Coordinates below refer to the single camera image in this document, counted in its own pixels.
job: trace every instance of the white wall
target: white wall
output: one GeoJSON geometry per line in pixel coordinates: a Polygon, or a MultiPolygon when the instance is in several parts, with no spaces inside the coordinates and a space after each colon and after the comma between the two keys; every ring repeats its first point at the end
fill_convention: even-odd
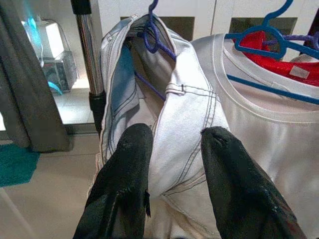
{"type": "MultiPolygon", "coordinates": [[[[80,78],[86,77],[80,36],[76,17],[72,12],[71,0],[14,0],[13,3],[21,19],[25,19],[28,16],[26,6],[29,5],[33,17],[39,15],[41,18],[50,18],[62,26],[70,44],[79,76],[80,78]]],[[[99,49],[102,40],[102,29],[98,0],[91,0],[91,7],[97,48],[99,49]]]]}
{"type": "MultiPolygon", "coordinates": [[[[143,15],[153,0],[99,0],[102,33],[105,35],[121,16],[143,15]]],[[[159,0],[154,13],[158,16],[195,17],[193,39],[211,31],[215,0],[159,0]]]]}

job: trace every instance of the hanger hook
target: hanger hook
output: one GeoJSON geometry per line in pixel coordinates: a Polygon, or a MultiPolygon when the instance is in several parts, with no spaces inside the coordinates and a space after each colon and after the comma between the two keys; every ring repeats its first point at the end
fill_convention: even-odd
{"type": "Polygon", "coordinates": [[[152,2],[152,4],[149,6],[149,15],[150,15],[150,18],[153,17],[153,10],[155,9],[155,7],[157,6],[159,0],[154,0],[152,2]]]}
{"type": "Polygon", "coordinates": [[[315,48],[317,51],[319,51],[319,31],[317,31],[317,32],[314,34],[313,45],[314,45],[314,48],[315,48]]]}
{"type": "Polygon", "coordinates": [[[293,1],[294,0],[286,0],[286,3],[280,9],[267,14],[264,18],[262,25],[267,26],[269,24],[270,19],[276,18],[277,16],[280,16],[281,14],[283,14],[290,7],[290,5],[293,3],[293,1]]]}

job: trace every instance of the white cabinet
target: white cabinet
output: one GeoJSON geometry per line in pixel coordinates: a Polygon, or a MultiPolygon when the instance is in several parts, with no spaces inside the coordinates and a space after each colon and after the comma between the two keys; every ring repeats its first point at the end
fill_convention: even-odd
{"type": "MultiPolygon", "coordinates": [[[[234,18],[264,18],[278,10],[286,0],[216,0],[212,34],[225,33],[230,29],[234,18]]],[[[295,18],[289,34],[307,35],[319,7],[319,0],[294,0],[292,5],[279,17],[295,18]]],[[[298,55],[289,50],[284,60],[298,55]]]]}
{"type": "MultiPolygon", "coordinates": [[[[152,0],[99,0],[102,33],[105,35],[119,22],[120,17],[148,12],[152,0]]],[[[193,39],[208,36],[214,13],[215,0],[159,0],[154,10],[158,16],[193,17],[193,39]]]]}
{"type": "MultiPolygon", "coordinates": [[[[102,33],[105,35],[119,22],[121,17],[148,12],[153,0],[98,0],[102,33]]],[[[193,24],[182,24],[179,30],[191,30],[192,39],[210,34],[228,33],[232,20],[264,18],[278,10],[286,0],[159,0],[154,10],[160,17],[192,17],[193,24]]],[[[319,0],[294,0],[289,9],[277,20],[277,25],[286,29],[283,33],[307,35],[314,20],[319,0]]],[[[299,53],[288,49],[284,60],[290,60],[299,53]]]]}

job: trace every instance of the floor tile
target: floor tile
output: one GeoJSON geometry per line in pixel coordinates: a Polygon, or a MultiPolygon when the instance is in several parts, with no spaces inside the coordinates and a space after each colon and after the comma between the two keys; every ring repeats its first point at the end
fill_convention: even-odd
{"type": "MultiPolygon", "coordinates": [[[[41,156],[30,183],[4,190],[36,238],[68,239],[72,238],[83,213],[94,173],[93,155],[41,156]]],[[[0,214],[2,218],[10,218],[12,212],[2,210],[0,214]]],[[[21,239],[11,235],[14,234],[11,228],[0,227],[1,234],[7,235],[5,238],[21,239]]]]}
{"type": "Polygon", "coordinates": [[[89,94],[69,94],[64,106],[88,106],[89,94]]]}
{"type": "Polygon", "coordinates": [[[98,134],[71,135],[73,149],[70,152],[55,152],[42,154],[41,157],[57,157],[68,155],[96,154],[100,151],[100,141],[98,134]]]}
{"type": "Polygon", "coordinates": [[[94,123],[93,112],[90,112],[87,123],[94,123]]]}
{"type": "Polygon", "coordinates": [[[82,88],[82,89],[88,89],[90,87],[89,80],[86,76],[80,76],[80,79],[78,79],[74,85],[72,86],[72,89],[82,88]]]}
{"type": "Polygon", "coordinates": [[[62,107],[62,106],[64,106],[65,102],[67,101],[67,99],[69,97],[69,93],[67,92],[63,95],[53,94],[53,97],[54,97],[54,101],[56,103],[56,106],[62,107]]]}
{"type": "Polygon", "coordinates": [[[16,209],[11,198],[0,188],[0,234],[1,238],[37,239],[29,223],[16,209]]]}
{"type": "Polygon", "coordinates": [[[89,97],[90,89],[89,88],[72,88],[71,92],[72,95],[86,95],[89,97]]]}
{"type": "Polygon", "coordinates": [[[86,123],[90,115],[90,106],[63,106],[58,108],[62,122],[69,123],[86,123]]]}

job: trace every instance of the chrome pole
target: chrome pole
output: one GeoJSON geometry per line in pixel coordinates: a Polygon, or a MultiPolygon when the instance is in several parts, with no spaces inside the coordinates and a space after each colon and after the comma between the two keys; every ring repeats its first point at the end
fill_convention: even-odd
{"type": "Polygon", "coordinates": [[[103,91],[100,64],[97,56],[92,17],[90,14],[76,15],[86,73],[90,84],[90,92],[98,95],[103,91]]]}
{"type": "Polygon", "coordinates": [[[90,0],[71,0],[71,4],[73,13],[76,15],[86,73],[90,84],[90,108],[93,112],[95,128],[100,134],[106,98],[94,39],[91,4],[90,0]]]}

